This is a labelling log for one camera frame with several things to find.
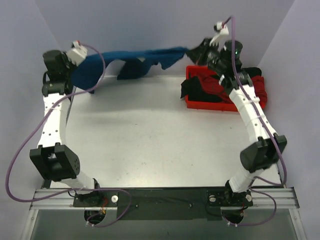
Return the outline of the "blue t shirt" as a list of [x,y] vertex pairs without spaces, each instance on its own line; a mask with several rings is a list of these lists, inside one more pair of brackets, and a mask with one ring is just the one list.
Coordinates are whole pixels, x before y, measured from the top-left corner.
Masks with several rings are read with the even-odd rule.
[[[181,60],[188,52],[186,47],[150,49],[142,51],[109,51],[103,52],[103,60],[108,66],[113,61],[122,61],[118,80],[135,80],[144,77],[152,66],[160,65],[166,70]],[[103,62],[96,53],[89,55],[71,75],[73,85],[82,90],[94,87],[103,74]]]

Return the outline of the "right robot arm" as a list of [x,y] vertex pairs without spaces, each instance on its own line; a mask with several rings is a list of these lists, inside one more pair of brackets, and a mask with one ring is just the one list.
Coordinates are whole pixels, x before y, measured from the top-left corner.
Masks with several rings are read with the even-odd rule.
[[240,53],[243,45],[228,40],[223,47],[212,38],[204,38],[200,45],[186,55],[197,65],[207,66],[215,72],[219,85],[235,105],[249,136],[249,146],[240,152],[240,169],[227,181],[223,199],[229,205],[241,199],[241,193],[249,190],[261,174],[283,161],[282,153],[287,145],[284,135],[279,135],[269,123],[256,95],[254,82],[242,67]]

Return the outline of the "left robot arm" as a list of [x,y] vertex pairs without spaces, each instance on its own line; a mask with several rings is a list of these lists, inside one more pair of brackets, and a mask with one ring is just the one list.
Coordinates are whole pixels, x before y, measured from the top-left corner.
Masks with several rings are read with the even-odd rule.
[[103,193],[97,190],[97,181],[81,171],[80,159],[66,142],[66,126],[72,103],[74,85],[71,76],[85,60],[87,49],[72,47],[68,51],[49,50],[43,54],[46,72],[42,78],[44,120],[37,147],[31,149],[29,157],[44,180],[61,182],[79,194],[91,206],[98,206]]

